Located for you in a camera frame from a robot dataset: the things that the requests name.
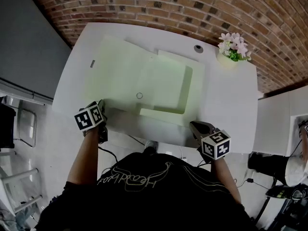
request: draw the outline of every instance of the chair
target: chair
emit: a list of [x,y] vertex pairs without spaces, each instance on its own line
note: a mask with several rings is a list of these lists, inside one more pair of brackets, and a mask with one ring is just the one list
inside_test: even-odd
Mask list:
[[[28,142],[26,142],[25,140],[21,138],[18,138],[18,139],[13,138],[14,118],[16,116],[16,112],[13,108],[9,107],[9,105],[4,105],[0,103],[0,148],[11,148],[11,149],[14,148],[15,145],[13,143],[13,140],[19,140],[31,148],[35,147],[37,116],[34,112],[25,110],[25,109],[20,109],[20,112],[31,113],[34,116],[33,136],[32,136],[33,145],[29,144]],[[0,156],[12,156],[12,155],[16,155],[16,152],[11,151],[11,152],[0,153]],[[23,178],[29,177],[30,175],[33,175],[36,173],[38,173],[37,168],[23,172],[23,173],[8,176],[4,172],[4,170],[0,167],[0,199],[14,216],[15,216],[15,213],[35,203],[36,201],[41,199],[42,196],[39,195],[31,199],[30,201],[20,205],[19,207],[13,208],[11,201],[7,194],[6,184],[17,181],[17,180],[21,180]]]

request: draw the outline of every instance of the white table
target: white table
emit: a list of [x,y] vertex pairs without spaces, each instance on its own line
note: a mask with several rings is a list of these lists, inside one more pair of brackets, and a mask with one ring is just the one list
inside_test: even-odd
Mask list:
[[[88,23],[74,46],[54,97],[54,111],[72,117],[93,100],[84,100],[85,76],[104,34],[112,35],[157,53],[164,50],[205,64],[203,94],[198,120],[212,123],[231,136],[231,150],[250,153],[257,123],[256,67],[245,61],[233,70],[225,69],[216,59],[218,48],[179,34],[149,27],[112,23]],[[194,50],[203,47],[203,53]],[[107,109],[107,127],[131,136],[180,146],[195,147],[189,128]]]

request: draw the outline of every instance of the pink flower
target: pink flower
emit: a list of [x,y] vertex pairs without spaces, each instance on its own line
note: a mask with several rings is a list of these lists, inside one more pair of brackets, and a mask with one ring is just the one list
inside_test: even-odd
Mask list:
[[222,33],[221,37],[219,37],[219,39],[221,39],[223,41],[231,41],[230,33],[227,33],[227,34]]
[[240,44],[240,37],[233,38],[232,42],[236,44]]
[[231,48],[232,50],[237,50],[237,45],[236,45],[236,43],[233,42],[233,43],[230,45],[230,48]]
[[241,54],[243,58],[246,56],[245,53],[248,51],[246,46],[247,46],[246,43],[240,43],[240,44],[237,45],[237,53]]
[[236,37],[240,37],[241,35],[240,35],[239,33],[232,33],[231,36],[232,36],[233,38],[236,38]]

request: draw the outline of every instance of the gray wall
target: gray wall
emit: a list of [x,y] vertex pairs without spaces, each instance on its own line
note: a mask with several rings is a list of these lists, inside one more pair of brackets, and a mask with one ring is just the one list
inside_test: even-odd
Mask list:
[[0,0],[0,78],[53,98],[70,52],[32,0]]

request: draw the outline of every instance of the black t-shirt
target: black t-shirt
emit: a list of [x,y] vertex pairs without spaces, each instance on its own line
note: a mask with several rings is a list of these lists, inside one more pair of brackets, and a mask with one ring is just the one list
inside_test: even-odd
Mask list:
[[166,154],[132,153],[96,186],[67,182],[38,231],[110,229],[257,230],[210,172]]

